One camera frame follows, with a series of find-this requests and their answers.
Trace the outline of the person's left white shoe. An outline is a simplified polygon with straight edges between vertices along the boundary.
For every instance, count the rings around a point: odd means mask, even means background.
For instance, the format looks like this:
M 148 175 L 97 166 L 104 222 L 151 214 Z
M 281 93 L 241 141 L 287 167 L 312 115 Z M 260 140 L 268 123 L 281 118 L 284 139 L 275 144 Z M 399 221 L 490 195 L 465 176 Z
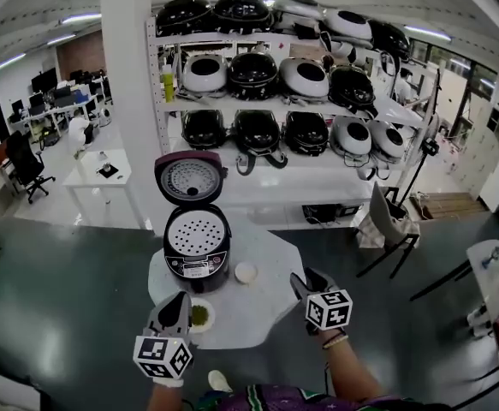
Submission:
M 232 393 L 233 389 L 229 385 L 228 380 L 219 370 L 211 370 L 208 372 L 208 383 L 212 390 Z

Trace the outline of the black equipment box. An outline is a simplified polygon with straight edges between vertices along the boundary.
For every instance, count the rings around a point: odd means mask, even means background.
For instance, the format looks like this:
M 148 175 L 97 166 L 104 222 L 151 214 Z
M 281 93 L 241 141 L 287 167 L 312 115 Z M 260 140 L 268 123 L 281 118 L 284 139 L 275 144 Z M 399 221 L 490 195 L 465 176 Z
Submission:
M 302 211 L 309 224 L 335 223 L 344 217 L 354 216 L 361 205 L 303 205 Z

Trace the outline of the person's right forearm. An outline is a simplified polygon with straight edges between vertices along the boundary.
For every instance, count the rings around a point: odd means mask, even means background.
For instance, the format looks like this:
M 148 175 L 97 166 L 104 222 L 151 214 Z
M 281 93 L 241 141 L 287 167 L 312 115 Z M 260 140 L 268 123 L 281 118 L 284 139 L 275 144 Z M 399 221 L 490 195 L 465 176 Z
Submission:
M 348 336 L 340 331 L 320 331 L 336 396 L 350 402 L 365 402 L 383 395 L 384 390 L 353 351 Z

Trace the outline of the grey chair with black legs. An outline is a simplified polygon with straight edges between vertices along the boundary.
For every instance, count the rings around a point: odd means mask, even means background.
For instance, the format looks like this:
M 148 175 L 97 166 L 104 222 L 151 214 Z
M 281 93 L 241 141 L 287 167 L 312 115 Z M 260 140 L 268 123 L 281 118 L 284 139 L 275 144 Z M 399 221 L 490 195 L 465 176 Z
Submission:
M 396 196 L 397 189 L 381 188 L 377 182 L 374 183 L 368 216 L 370 222 L 374 225 L 376 232 L 383 237 L 383 253 L 365 269 L 361 270 L 356 275 L 357 278 L 363 277 L 379 263 L 387 259 L 393 252 L 402 250 L 402 256 L 389 275 L 389 278 L 393 279 L 405 264 L 408 255 L 414 250 L 420 238 L 418 231 L 411 232 L 408 229 L 403 229 L 395 222 L 395 218 L 390 213 L 390 208 L 393 208 L 396 211 L 400 211 L 401 208 L 395 205 L 389 205 L 389 201 L 386 198 L 386 194 L 389 192 L 393 192 L 394 196 Z

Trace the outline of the person's left forearm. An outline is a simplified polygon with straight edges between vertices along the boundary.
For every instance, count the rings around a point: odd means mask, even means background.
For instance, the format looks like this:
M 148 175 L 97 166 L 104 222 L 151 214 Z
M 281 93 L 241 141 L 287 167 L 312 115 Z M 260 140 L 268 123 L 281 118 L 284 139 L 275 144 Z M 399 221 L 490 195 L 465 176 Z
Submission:
M 154 384 L 146 411 L 182 411 L 182 389 Z

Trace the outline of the small teal goblet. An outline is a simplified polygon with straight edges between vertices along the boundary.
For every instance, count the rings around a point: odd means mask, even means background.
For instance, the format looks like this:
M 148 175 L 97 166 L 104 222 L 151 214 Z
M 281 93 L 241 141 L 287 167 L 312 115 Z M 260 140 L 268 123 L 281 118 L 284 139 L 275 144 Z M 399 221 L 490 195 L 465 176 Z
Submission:
M 499 260 L 499 246 L 495 246 L 490 252 L 489 256 L 481 261 L 484 269 L 488 269 L 492 262 Z

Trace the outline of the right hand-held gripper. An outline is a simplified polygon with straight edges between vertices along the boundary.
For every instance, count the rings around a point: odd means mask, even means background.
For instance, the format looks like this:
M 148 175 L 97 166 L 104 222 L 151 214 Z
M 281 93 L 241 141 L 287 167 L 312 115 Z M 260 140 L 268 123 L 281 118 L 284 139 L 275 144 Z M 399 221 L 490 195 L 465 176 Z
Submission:
M 317 335 L 320 331 L 340 330 L 349 324 L 353 300 L 334 279 L 311 267 L 304 268 L 306 281 L 292 272 L 289 283 L 300 303 L 305 307 L 306 331 Z

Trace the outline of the wooden pallet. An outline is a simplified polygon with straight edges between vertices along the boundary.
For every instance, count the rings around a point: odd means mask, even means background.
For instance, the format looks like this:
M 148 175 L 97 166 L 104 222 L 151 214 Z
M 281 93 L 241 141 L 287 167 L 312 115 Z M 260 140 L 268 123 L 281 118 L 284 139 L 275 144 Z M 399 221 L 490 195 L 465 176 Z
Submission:
M 469 193 L 417 192 L 409 197 L 417 213 L 424 220 L 457 218 L 488 212 L 486 206 Z

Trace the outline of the black office chair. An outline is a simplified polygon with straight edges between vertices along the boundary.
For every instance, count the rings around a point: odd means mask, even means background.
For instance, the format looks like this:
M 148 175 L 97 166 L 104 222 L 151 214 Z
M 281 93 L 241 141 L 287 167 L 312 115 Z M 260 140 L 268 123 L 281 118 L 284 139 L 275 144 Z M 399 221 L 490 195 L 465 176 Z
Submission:
M 56 181 L 54 176 L 43 176 L 45 164 L 40 151 L 33 152 L 28 138 L 20 131 L 13 132 L 6 141 L 5 153 L 15 168 L 15 179 L 24 187 L 27 201 L 33 203 L 34 194 L 40 190 L 49 192 L 43 184 Z

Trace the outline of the maroon rice cooker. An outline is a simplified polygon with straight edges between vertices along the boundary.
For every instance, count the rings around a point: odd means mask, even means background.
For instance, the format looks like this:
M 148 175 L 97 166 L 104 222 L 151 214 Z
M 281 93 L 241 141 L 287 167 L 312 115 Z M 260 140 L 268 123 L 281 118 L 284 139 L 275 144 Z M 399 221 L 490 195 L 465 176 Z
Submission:
M 210 151 L 172 152 L 158 158 L 154 175 L 163 197 L 174 206 L 165 224 L 163 256 L 173 277 L 181 286 L 195 294 L 214 291 L 222 286 L 229 274 L 229 252 L 232 232 L 223 211 L 214 204 L 223 190 L 228 169 L 219 155 Z M 192 210 L 207 210 L 224 222 L 226 239 L 214 251 L 188 257 L 176 253 L 167 241 L 167 228 L 173 217 Z

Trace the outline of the white plate of green beans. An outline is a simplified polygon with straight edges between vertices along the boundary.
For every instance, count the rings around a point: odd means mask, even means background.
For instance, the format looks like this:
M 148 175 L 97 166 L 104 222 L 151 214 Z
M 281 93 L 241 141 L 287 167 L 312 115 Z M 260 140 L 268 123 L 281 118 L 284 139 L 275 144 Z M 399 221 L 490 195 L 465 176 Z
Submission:
M 191 298 L 191 328 L 193 334 L 201 334 L 208 331 L 215 322 L 216 313 L 212 304 L 203 298 Z

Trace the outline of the purple and green jersey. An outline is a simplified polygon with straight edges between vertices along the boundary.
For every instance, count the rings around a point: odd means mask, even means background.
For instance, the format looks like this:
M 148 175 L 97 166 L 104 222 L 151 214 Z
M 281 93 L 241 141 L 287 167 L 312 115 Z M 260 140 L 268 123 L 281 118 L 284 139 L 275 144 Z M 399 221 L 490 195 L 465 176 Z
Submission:
M 194 411 L 453 411 L 445 404 L 381 396 L 351 402 L 292 386 L 251 384 L 237 392 L 212 391 Z

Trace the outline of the white perforated steamer tray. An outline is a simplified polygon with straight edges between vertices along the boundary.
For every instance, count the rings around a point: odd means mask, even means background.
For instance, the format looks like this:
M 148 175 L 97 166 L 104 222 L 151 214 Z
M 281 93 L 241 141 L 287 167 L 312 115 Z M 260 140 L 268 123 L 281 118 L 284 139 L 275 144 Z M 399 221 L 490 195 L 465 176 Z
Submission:
M 214 251 L 226 235 L 226 226 L 217 214 L 192 210 L 173 217 L 166 238 L 176 253 L 196 257 Z

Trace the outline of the office desks with monitors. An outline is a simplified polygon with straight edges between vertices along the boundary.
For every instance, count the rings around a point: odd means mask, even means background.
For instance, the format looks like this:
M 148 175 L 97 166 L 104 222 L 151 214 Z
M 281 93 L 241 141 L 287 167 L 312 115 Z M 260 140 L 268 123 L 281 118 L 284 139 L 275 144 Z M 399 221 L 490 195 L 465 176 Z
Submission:
M 12 104 L 13 113 L 6 119 L 10 131 L 23 131 L 28 128 L 35 139 L 33 122 L 50 118 L 51 126 L 62 135 L 59 130 L 60 122 L 66 115 L 73 115 L 82 110 L 83 117 L 94 121 L 100 108 L 111 101 L 110 84 L 108 77 L 100 72 L 98 78 L 85 72 L 81 79 L 63 80 L 48 92 L 36 92 L 29 97 L 25 108 L 21 100 Z

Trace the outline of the white table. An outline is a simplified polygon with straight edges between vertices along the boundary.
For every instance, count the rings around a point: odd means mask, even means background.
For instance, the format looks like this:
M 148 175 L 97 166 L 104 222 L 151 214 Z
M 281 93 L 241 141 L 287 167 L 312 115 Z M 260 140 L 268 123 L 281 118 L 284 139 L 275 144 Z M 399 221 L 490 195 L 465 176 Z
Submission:
M 118 172 L 110 178 L 104 178 L 97 173 L 97 170 L 105 164 L 112 164 L 118 169 Z M 145 229 L 145 219 L 134 197 L 131 175 L 132 170 L 128 157 L 123 149 L 89 151 L 84 152 L 83 156 L 75 161 L 74 168 L 62 185 L 66 188 L 71 200 L 78 209 L 82 221 L 89 225 L 92 225 L 92 221 L 80 201 L 77 191 L 98 189 L 104 197 L 104 202 L 109 202 L 106 191 L 109 189 L 121 189 L 130 205 L 136 223 L 140 229 Z

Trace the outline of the yellow-green bottle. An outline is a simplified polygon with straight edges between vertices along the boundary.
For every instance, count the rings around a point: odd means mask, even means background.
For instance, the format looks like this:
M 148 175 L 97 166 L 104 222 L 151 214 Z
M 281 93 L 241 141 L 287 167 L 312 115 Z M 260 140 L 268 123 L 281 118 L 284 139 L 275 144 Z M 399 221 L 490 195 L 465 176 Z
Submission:
M 175 100 L 175 73 L 170 64 L 163 65 L 161 78 L 165 102 L 171 103 Z

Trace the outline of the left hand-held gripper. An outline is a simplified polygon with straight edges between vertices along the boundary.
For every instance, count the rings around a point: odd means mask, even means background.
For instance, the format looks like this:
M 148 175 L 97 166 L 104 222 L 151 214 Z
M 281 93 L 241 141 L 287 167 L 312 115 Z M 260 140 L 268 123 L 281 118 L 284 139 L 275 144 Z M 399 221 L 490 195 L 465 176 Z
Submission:
M 166 297 L 151 311 L 136 337 L 133 361 L 152 380 L 182 380 L 193 363 L 189 348 L 192 300 L 185 291 Z

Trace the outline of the white metal shelf rack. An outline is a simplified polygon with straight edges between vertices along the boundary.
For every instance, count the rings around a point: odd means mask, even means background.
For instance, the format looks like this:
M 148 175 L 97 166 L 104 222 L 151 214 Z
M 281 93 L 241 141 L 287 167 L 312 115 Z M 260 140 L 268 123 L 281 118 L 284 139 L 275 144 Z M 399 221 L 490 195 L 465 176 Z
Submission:
M 171 101 L 166 101 L 165 91 L 161 85 L 161 69 L 158 52 L 164 47 L 171 47 L 174 52 L 175 71 L 181 70 L 180 54 L 183 45 L 231 45 L 257 43 L 270 45 L 274 57 L 279 57 L 280 45 L 290 46 L 297 40 L 288 35 L 274 33 L 255 33 L 252 35 L 225 35 L 217 32 L 195 33 L 158 37 L 156 20 L 150 17 L 146 21 L 146 43 L 149 57 L 149 72 L 154 110 L 157 116 L 158 141 L 162 152 L 178 152 L 188 148 L 187 143 L 169 133 L 169 117 L 188 110 L 219 110 L 223 113 L 226 124 L 234 120 L 238 110 L 269 110 L 279 122 L 284 122 L 290 111 L 316 112 L 326 118 L 335 116 L 349 117 L 349 110 L 331 102 L 318 104 L 293 104 L 283 96 L 276 95 L 265 100 L 239 100 L 227 92 L 210 97 L 198 98 L 183 95 L 176 90 Z M 377 95 L 375 107 L 379 112 L 379 120 L 396 123 L 415 130 L 413 141 L 407 148 L 407 154 L 398 164 L 379 164 L 379 175 L 369 181 L 361 179 L 356 168 L 345 165 L 343 159 L 332 150 L 326 150 L 317 157 L 303 156 L 292 152 L 285 144 L 281 150 L 288 158 L 285 168 L 279 170 L 264 160 L 256 163 L 252 173 L 242 176 L 235 168 L 239 151 L 234 143 L 225 143 L 217 149 L 223 166 L 229 170 L 228 178 L 218 205 L 223 209 L 235 209 L 250 213 L 252 211 L 280 211 L 283 207 L 299 208 L 302 205 L 323 205 L 343 203 L 355 205 L 371 198 L 374 183 L 381 185 L 395 182 L 402 186 L 409 170 L 416 164 L 418 148 L 422 143 L 433 117 L 435 99 L 426 99 L 429 109 L 424 116 L 418 115 L 411 107 L 403 107 L 393 99 L 382 94 Z

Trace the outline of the small white bowl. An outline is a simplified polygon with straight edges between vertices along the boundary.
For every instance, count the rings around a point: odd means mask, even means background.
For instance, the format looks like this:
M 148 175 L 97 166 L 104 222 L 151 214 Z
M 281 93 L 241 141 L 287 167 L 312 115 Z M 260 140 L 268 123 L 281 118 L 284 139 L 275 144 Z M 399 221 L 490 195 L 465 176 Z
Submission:
M 235 267 L 235 278 L 241 284 L 252 283 L 257 275 L 258 269 L 253 263 L 242 261 Z

